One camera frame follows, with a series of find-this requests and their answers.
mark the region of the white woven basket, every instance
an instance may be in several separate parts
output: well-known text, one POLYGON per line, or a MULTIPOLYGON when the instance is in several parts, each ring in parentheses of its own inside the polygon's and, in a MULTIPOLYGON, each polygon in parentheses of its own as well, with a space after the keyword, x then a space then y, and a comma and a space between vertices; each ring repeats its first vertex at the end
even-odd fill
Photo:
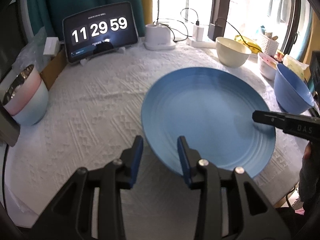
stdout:
POLYGON ((267 54, 271 57, 275 56, 279 46, 279 43, 277 41, 268 38, 262 33, 260 33, 260 35, 258 36, 257 44, 260 46, 264 54, 267 54))

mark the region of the blue plate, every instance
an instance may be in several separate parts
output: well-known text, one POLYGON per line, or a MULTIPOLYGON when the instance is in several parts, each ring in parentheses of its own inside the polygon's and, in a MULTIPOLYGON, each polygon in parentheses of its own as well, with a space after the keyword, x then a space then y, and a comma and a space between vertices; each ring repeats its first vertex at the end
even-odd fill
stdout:
POLYGON ((152 150, 182 175, 177 139, 219 168, 245 168, 255 177, 270 160, 275 128, 256 124, 255 110, 269 111, 262 97, 241 79, 213 68, 191 67, 160 78, 147 93, 141 110, 152 150))

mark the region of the table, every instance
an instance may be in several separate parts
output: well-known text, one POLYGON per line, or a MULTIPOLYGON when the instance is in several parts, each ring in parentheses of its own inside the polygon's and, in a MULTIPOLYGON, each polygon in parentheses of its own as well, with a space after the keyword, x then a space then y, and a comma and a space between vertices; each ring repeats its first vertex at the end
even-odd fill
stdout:
MULTIPOLYGON (((40 214, 76 168, 100 168, 118 157, 135 135, 142 135, 140 108, 148 88, 164 74, 190 66, 229 72, 260 93, 271 111, 280 111, 272 84, 256 63, 226 68, 214 50, 177 44, 175 50, 157 52, 139 43, 124 54, 96 57, 84 67, 68 66, 49 92, 43 120, 22 127, 9 150, 5 183, 17 205, 40 214)), ((271 203, 298 182, 306 144, 276 130, 273 157, 255 178, 271 203)), ((199 192, 170 172, 146 141, 137 183, 121 196, 128 239, 192 239, 199 192)))

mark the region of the metal bolt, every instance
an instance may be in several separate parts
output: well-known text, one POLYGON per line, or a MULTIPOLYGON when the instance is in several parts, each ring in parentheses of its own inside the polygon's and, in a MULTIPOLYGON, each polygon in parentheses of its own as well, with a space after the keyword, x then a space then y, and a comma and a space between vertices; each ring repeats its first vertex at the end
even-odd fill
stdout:
POLYGON ((200 166, 208 166, 209 165, 209 161, 206 159, 201 159, 199 160, 199 165, 200 166))
POLYGON ((121 165, 121 164, 122 164, 122 160, 121 160, 121 159, 114 159, 114 160, 112 161, 112 163, 113 163, 114 165, 121 165))
POLYGON ((79 168, 77 170, 77 172, 78 172, 78 174, 83 175, 83 174, 85 174, 87 172, 87 169, 82 167, 82 168, 79 168))
POLYGON ((238 174, 244 174, 244 168, 242 168, 242 167, 236 167, 235 171, 238 174))

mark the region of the textured tablecloth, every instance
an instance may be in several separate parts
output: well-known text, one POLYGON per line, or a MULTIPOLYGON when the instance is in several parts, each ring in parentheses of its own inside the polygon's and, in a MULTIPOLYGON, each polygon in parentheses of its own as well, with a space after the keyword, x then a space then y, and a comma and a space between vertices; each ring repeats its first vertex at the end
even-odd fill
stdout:
MULTIPOLYGON (((17 144, 9 150, 5 182, 17 204, 40 214, 78 167, 96 169, 119 157, 137 134, 143 134, 140 108, 145 93, 173 70, 191 66, 224 70, 251 85, 271 111, 280 111, 256 64, 247 61, 238 69, 226 68, 214 53, 184 44, 172 51, 148 51, 140 43, 124 54, 96 57, 86 66, 67 66, 49 92, 42 121, 22 127, 17 144)), ((272 203, 298 181, 306 144, 276 131, 272 159, 255 178, 272 203)), ((121 196, 128 239, 193 239, 199 192, 190 191, 169 171, 146 141, 137 183, 121 196)))

